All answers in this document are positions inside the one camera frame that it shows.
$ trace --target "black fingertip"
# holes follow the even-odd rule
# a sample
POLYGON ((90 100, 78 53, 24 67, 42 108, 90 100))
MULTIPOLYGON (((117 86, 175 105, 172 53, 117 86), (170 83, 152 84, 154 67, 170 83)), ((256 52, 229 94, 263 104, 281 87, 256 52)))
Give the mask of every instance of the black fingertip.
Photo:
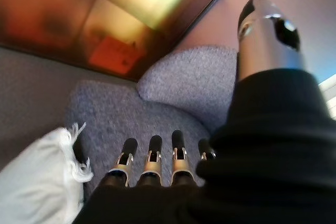
POLYGON ((172 134, 172 146, 173 149, 178 148, 182 149, 184 148, 184 139, 183 139, 183 133, 182 131, 174 131, 172 134))
POLYGON ((162 148, 162 138, 158 135, 152 136, 149 142, 148 151, 161 152, 162 148))
POLYGON ((121 152, 124 152, 126 154, 131 153, 133 156, 135 156, 137 148, 138 148, 138 142, 136 141, 136 139, 129 138, 124 142, 121 152))

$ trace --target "chair seat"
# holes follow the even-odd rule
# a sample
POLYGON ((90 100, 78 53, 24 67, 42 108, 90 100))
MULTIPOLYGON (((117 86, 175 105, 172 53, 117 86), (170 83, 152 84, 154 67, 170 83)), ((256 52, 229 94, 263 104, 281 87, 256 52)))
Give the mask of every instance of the chair seat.
POLYGON ((138 141, 130 185, 134 186, 143 172, 144 159, 148 152, 150 138, 162 137, 162 175, 168 186, 172 170, 171 135, 174 130, 184 133, 192 170, 200 160, 197 142, 209 138, 209 132, 202 124, 186 112, 155 102, 142 100, 134 87, 84 81, 71 95, 66 113, 66 123, 87 123, 80 135, 84 157, 90 158, 95 174, 85 187, 89 196, 105 173, 113 166, 121 152, 123 142, 133 137, 138 141))

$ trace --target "robotic finger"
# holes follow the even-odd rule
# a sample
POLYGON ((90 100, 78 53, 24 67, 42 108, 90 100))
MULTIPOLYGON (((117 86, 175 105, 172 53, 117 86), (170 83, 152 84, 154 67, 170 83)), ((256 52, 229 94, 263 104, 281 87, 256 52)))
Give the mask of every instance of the robotic finger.
POLYGON ((124 142, 122 151, 115 163, 101 180, 100 186, 110 185, 117 187, 129 187, 129 180, 132 172, 133 160, 137 152, 138 143, 136 139, 129 138, 124 142))

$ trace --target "silver metal component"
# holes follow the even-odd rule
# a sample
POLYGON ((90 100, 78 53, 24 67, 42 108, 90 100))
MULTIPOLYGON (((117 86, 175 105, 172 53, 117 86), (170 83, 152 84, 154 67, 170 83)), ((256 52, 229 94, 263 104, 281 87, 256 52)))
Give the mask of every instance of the silver metal component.
MULTIPOLYGON (((215 158, 216 157, 216 154, 214 153, 214 151, 211 151, 210 154, 215 158)), ((207 160, 207 157, 206 157, 206 153, 203 152, 202 155, 201 155, 201 160, 207 160)))
POLYGON ((173 150, 173 174, 171 179, 171 185, 174 181, 175 174, 178 172, 187 172, 193 177, 193 180, 195 180, 193 173, 190 171, 187 151, 184 147, 182 148, 182 151, 183 159, 178 159, 177 148, 174 148, 173 150))
POLYGON ((118 157, 118 159, 115 163, 114 168, 110 169, 108 172, 112 172, 114 170, 119 170, 119 171, 124 172, 126 174, 125 186, 128 187, 129 186, 129 181, 130 181, 130 175, 131 175, 131 172, 132 172, 133 155, 131 153, 128 155, 126 165, 120 164, 120 159, 121 159, 122 155, 124 155, 124 152, 119 155, 119 157, 118 157))
POLYGON ((293 23, 269 0, 253 0, 253 6, 255 10, 238 28, 238 79, 243 80, 254 73, 270 69, 304 69, 299 47, 286 45, 276 31, 276 22, 281 21, 284 30, 297 32, 293 23))
POLYGON ((160 184, 162 184, 162 175, 161 175, 161 170, 162 170, 162 163, 161 163, 161 154, 160 152, 156 152, 156 161, 150 161, 152 155, 152 151, 148 152, 148 155, 145 159, 145 167, 144 167, 144 172, 141 174, 146 174, 146 173, 155 173, 159 176, 160 178, 160 184))

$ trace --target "white pillow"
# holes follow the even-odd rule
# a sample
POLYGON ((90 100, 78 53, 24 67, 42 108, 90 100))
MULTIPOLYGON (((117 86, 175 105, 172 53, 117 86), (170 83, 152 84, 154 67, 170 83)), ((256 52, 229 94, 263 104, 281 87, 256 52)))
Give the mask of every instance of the white pillow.
POLYGON ((1 224, 72 223, 83 205, 89 160, 79 164, 72 150, 85 124, 58 128, 36 140, 0 172, 1 224))

